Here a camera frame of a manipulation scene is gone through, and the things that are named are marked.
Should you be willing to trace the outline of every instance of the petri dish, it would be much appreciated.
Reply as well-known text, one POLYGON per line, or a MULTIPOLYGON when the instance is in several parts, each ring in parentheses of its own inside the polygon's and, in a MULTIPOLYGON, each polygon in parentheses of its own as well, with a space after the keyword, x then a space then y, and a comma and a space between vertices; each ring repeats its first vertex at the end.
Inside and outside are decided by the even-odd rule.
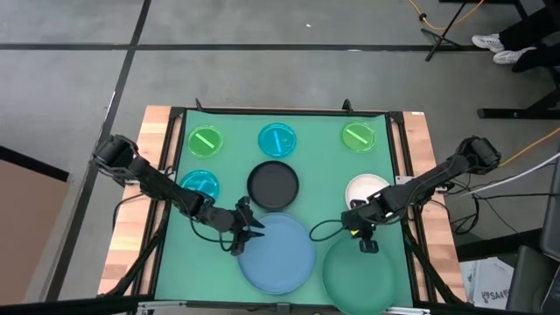
POLYGON ((264 233, 245 244, 238 256, 243 276, 260 292, 281 295, 294 291, 311 276, 315 248, 308 231, 285 213, 268 213, 259 218, 264 233))
POLYGON ((197 158, 210 158, 223 145, 221 133, 212 126, 199 126, 188 137, 188 149, 197 158))
POLYGON ((288 156, 296 148, 296 134, 284 123, 272 123, 261 129, 258 143, 264 154, 271 158, 288 156))
POLYGON ((395 271, 383 248, 376 254, 362 253, 359 240, 350 237, 326 253, 323 285, 332 304, 346 314, 380 314, 396 298, 395 271))
POLYGON ((191 171, 181 179, 179 185, 186 189, 203 192, 214 199, 218 199, 220 194, 218 179, 210 171, 191 171))
POLYGON ((375 131, 366 122, 350 122, 342 128, 342 142, 356 153, 370 151, 375 144, 375 131))

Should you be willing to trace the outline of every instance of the large blue plate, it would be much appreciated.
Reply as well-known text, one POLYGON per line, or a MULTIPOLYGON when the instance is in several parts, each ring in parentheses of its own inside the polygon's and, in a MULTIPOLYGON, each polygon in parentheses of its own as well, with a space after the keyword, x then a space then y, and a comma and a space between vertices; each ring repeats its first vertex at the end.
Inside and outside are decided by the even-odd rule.
POLYGON ((245 244, 239 255, 241 273, 259 291, 286 294, 309 278, 315 263, 315 248, 307 230, 291 216, 270 213, 259 221, 265 228, 251 229, 264 233, 245 244))

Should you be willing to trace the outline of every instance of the black pants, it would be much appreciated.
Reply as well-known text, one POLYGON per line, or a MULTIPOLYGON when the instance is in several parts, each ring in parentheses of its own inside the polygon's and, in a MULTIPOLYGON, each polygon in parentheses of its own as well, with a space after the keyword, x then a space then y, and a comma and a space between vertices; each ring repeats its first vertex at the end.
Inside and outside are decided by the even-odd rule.
MULTIPOLYGON (((514 24, 501 32, 500 42, 506 50, 519 51, 558 30, 558 25, 547 9, 540 9, 531 14, 526 20, 514 24)), ((525 52, 517 60, 512 71, 521 72, 539 66, 560 66, 560 44, 525 52)))

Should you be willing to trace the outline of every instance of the white plate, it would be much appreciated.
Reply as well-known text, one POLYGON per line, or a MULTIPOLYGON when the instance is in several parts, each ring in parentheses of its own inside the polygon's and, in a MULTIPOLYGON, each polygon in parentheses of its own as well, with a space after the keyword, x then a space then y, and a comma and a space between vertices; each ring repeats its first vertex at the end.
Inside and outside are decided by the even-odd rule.
POLYGON ((368 200, 368 197, 389 186, 387 180, 374 174, 361 174, 352 178, 346 187, 346 206, 351 200, 368 200))

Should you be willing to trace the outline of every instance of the black plate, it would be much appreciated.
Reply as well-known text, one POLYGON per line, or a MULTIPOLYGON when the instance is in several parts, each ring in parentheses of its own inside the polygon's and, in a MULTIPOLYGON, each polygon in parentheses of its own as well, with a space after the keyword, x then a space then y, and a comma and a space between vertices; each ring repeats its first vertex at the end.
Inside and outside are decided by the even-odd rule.
POLYGON ((298 175, 286 163, 264 162, 249 174, 247 190, 258 206, 270 211, 282 211, 298 196, 298 175))

